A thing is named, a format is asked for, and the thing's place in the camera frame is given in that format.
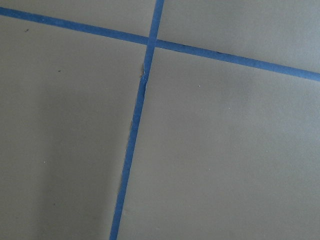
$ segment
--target gray floor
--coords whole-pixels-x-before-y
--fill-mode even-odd
[[[148,36],[155,0],[0,0]],[[158,39],[320,73],[313,0],[165,0]],[[146,46],[0,16],[0,239],[109,239]],[[320,83],[155,49],[118,240],[319,240]]]

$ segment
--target blue tape strip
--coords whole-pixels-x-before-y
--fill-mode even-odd
[[[152,59],[153,59],[153,55],[156,47],[156,40],[157,40],[163,5],[164,5],[164,0],[156,0],[154,12],[153,12],[153,18],[151,22],[150,33],[149,33],[149,40],[146,46],[146,52],[144,56],[144,73],[140,79],[137,99],[134,107],[132,126],[130,130],[129,141],[128,141],[128,146],[125,153],[124,165],[122,170],[121,185],[120,185],[120,190],[116,200],[113,222],[111,226],[111,232],[110,232],[110,238],[109,238],[110,240],[116,240],[118,237],[120,220],[121,220],[122,210],[124,207],[125,196],[126,196],[128,180],[130,175],[130,168],[131,168],[132,159],[134,156],[136,139],[138,135],[138,128],[139,128],[141,113],[142,113],[142,109],[145,101],[146,86],[149,79]]]
[[[47,25],[65,28],[65,29],[71,29],[75,31],[89,33],[89,34],[100,35],[100,36],[109,37],[113,39],[125,40],[129,42],[137,43],[137,44],[147,45],[148,43],[148,38],[146,36],[140,36],[140,35],[112,30],[108,28],[82,24],[74,21],[68,21],[68,20],[63,20],[63,19],[54,18],[50,16],[33,14],[29,12],[13,10],[13,9],[4,8],[4,7],[0,7],[0,15],[16,18],[16,19],[27,20],[31,22],[36,22],[40,24],[47,24]]]
[[[221,53],[218,51],[207,50],[199,47],[183,45],[179,43],[174,43],[170,41],[157,40],[157,48],[172,50],[180,53],[196,55],[200,57],[205,57],[209,59],[220,60],[228,63],[244,65],[256,69],[268,70],[276,73],[291,75],[295,77],[300,77],[304,79],[310,79],[315,81],[320,81],[320,73],[306,71],[294,67],[283,66],[275,63],[270,63],[266,61],[259,61],[252,58],[231,55],[227,53]]]

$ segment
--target blue tape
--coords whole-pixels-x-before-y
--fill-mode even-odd
[[[199,47],[183,45],[179,43],[174,43],[170,41],[157,40],[157,48],[172,50],[180,53],[196,55],[200,57],[205,57],[209,59],[220,60],[228,63],[244,65],[256,69],[268,70],[276,73],[291,75],[295,77],[300,77],[309,80],[320,81],[320,73],[306,71],[294,67],[283,66],[275,63],[270,63],[266,61],[259,61],[252,58],[231,55],[227,53],[221,53],[218,51],[207,50]]]
[[[134,156],[139,123],[140,123],[141,113],[142,113],[142,109],[145,101],[146,86],[149,79],[152,59],[153,59],[153,55],[156,47],[156,41],[157,41],[157,35],[158,35],[163,5],[164,5],[164,0],[156,0],[154,11],[153,11],[151,27],[150,27],[149,39],[147,42],[145,56],[144,56],[144,73],[140,79],[139,89],[138,89],[136,103],[134,107],[132,126],[130,130],[129,141],[128,141],[128,146],[125,153],[124,165],[122,170],[121,185],[120,185],[120,190],[116,200],[109,240],[116,240],[118,237],[120,220],[121,220],[122,210],[124,207],[125,196],[126,196],[128,180],[130,175],[130,168],[131,168],[132,159]]]
[[[65,29],[71,29],[75,31],[88,33],[88,34],[94,34],[94,35],[100,35],[100,36],[109,37],[113,39],[125,40],[129,42],[137,43],[137,44],[147,45],[148,43],[148,38],[146,36],[140,36],[140,35],[112,30],[108,28],[82,24],[74,21],[68,21],[68,20],[63,20],[63,19],[54,18],[50,16],[33,14],[29,12],[13,10],[13,9],[4,8],[4,7],[0,7],[0,15],[16,18],[16,19],[27,20],[31,22],[36,22],[40,24],[56,26],[56,27],[65,28]]]

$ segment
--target gray surface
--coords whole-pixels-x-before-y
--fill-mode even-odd
[[[165,0],[158,38],[320,72],[318,0]]]
[[[147,37],[155,2],[155,0],[0,0],[0,7]]]
[[[0,239],[108,239],[145,46],[7,17],[0,32]]]
[[[320,83],[156,49],[119,240],[318,240]]]

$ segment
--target vertical blue line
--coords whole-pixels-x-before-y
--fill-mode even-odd
[[[134,107],[134,112],[132,117],[132,126],[129,134],[129,140],[128,140],[128,145],[125,153],[124,165],[122,169],[121,185],[120,185],[120,190],[119,190],[116,204],[115,204],[115,210],[114,210],[109,240],[116,240],[118,237],[120,220],[121,220],[122,210],[124,207],[126,191],[128,186],[130,168],[131,168],[132,159],[134,156],[139,123],[140,123],[142,108],[145,100],[146,86],[149,79],[152,59],[155,52],[163,5],[164,5],[164,0],[156,0],[154,11],[153,11],[151,27],[150,27],[149,38],[146,45],[146,51],[144,56],[144,63],[143,63],[144,73],[140,79],[136,103]]]

